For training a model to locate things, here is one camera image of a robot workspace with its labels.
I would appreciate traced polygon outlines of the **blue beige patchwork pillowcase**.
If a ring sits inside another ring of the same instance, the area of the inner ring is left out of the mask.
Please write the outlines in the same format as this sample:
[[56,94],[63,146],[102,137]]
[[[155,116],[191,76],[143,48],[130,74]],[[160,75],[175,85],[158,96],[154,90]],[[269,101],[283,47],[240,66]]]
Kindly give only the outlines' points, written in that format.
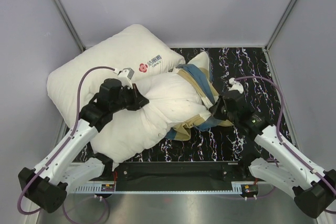
[[165,138],[176,141],[188,141],[191,139],[191,129],[207,131],[216,126],[231,127],[229,120],[215,119],[209,109],[218,101],[219,94],[212,85],[212,65],[209,54],[204,51],[195,56],[186,64],[180,64],[173,70],[184,78],[196,90],[201,99],[201,108],[192,109],[193,116],[171,127]]

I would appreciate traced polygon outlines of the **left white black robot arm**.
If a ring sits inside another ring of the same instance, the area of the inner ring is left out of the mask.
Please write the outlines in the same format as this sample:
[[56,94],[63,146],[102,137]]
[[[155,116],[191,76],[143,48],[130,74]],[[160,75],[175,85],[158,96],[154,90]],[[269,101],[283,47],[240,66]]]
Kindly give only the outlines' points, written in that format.
[[84,164],[68,169],[83,149],[121,110],[137,111],[149,103],[135,84],[123,85],[118,79],[107,79],[99,91],[76,117],[74,126],[57,146],[33,169],[24,167],[18,174],[22,192],[17,202],[20,213],[27,198],[48,213],[56,211],[67,195],[91,179],[109,179],[113,175],[113,161],[96,153]]

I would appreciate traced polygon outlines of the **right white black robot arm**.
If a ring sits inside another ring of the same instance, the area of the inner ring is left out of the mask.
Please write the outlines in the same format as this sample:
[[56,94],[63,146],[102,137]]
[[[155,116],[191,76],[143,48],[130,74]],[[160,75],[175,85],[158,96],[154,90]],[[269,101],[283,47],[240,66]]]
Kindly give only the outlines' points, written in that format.
[[261,179],[289,195],[308,217],[316,219],[335,201],[335,169],[325,170],[300,152],[262,113],[252,109],[237,90],[220,96],[212,116],[229,120],[249,140],[271,154],[278,165],[263,158],[238,167],[244,180]]

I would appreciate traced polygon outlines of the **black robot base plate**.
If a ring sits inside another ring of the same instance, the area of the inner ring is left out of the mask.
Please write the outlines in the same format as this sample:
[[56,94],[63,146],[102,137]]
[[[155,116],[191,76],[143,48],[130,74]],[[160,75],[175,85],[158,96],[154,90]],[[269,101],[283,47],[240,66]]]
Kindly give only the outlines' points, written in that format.
[[126,162],[91,181],[116,182],[117,193],[240,194],[256,179],[238,162]]

